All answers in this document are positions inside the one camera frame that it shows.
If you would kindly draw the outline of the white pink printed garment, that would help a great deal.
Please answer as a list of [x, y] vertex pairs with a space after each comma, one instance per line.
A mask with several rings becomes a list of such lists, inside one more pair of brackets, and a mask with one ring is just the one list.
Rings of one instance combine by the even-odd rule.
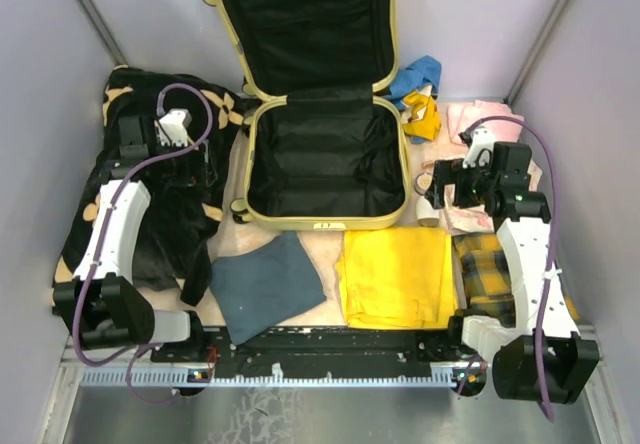
[[447, 226], [458, 233], [494, 233], [507, 218], [549, 217], [546, 198], [537, 191], [530, 172], [536, 168], [528, 154], [522, 157], [492, 155], [495, 208], [488, 205], [461, 209], [453, 206], [454, 187], [445, 190], [443, 211]]

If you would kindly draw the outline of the yellow black plaid shirt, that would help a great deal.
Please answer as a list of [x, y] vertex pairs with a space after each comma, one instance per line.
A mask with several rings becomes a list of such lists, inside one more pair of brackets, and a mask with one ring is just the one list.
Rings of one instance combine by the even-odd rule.
[[513, 328], [514, 298], [505, 254], [495, 234], [453, 237], [459, 258], [467, 307]]

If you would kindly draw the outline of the yellow pants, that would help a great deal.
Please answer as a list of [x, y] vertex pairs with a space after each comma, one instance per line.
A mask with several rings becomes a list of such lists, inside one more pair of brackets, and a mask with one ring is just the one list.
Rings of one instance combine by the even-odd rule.
[[440, 228], [348, 231], [335, 269], [350, 328], [443, 330], [458, 308], [452, 239]]

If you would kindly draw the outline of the dark blue shirt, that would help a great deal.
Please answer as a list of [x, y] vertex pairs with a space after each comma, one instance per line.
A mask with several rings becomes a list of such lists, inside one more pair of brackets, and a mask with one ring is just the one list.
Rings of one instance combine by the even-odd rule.
[[294, 232], [216, 259], [211, 292], [236, 346], [326, 301], [321, 278]]

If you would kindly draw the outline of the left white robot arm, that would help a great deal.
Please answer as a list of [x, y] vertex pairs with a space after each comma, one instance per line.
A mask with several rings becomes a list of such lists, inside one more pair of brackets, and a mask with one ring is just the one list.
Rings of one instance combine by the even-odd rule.
[[100, 186], [93, 227], [79, 264], [55, 285], [53, 304], [67, 326], [77, 358], [91, 367], [110, 358], [90, 357], [93, 350], [127, 351], [172, 344], [176, 353], [194, 361], [208, 348], [208, 337], [188, 311], [156, 310], [133, 284], [133, 261], [143, 218], [152, 196], [147, 180], [160, 165], [188, 175], [192, 155], [206, 147], [204, 137], [189, 137], [191, 115], [185, 109], [161, 111], [149, 121], [126, 119], [120, 128], [116, 159], [99, 173]]

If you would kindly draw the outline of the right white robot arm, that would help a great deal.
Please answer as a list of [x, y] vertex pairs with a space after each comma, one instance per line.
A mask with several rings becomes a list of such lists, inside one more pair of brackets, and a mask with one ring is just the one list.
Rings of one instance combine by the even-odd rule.
[[474, 142], [463, 158], [438, 160], [426, 200], [481, 206], [492, 218], [504, 252], [514, 299], [515, 324], [503, 326], [485, 312], [459, 311], [446, 336], [461, 360], [475, 353], [492, 371], [496, 394], [536, 401], [545, 414], [553, 404], [576, 401], [599, 360], [598, 344], [581, 337], [565, 303], [560, 269], [552, 257], [554, 219], [546, 196], [530, 190], [531, 149], [513, 142]]

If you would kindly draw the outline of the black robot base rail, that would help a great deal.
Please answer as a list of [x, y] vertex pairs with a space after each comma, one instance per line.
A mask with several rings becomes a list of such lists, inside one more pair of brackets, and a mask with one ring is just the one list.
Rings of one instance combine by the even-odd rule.
[[201, 379], [267, 376], [279, 364], [286, 377], [426, 377], [436, 367], [462, 374], [449, 388], [464, 396], [485, 387], [487, 365], [445, 331], [362, 330], [347, 327], [274, 327], [234, 345], [224, 327], [208, 327], [193, 342], [166, 344], [151, 353], [155, 364], [196, 369]]

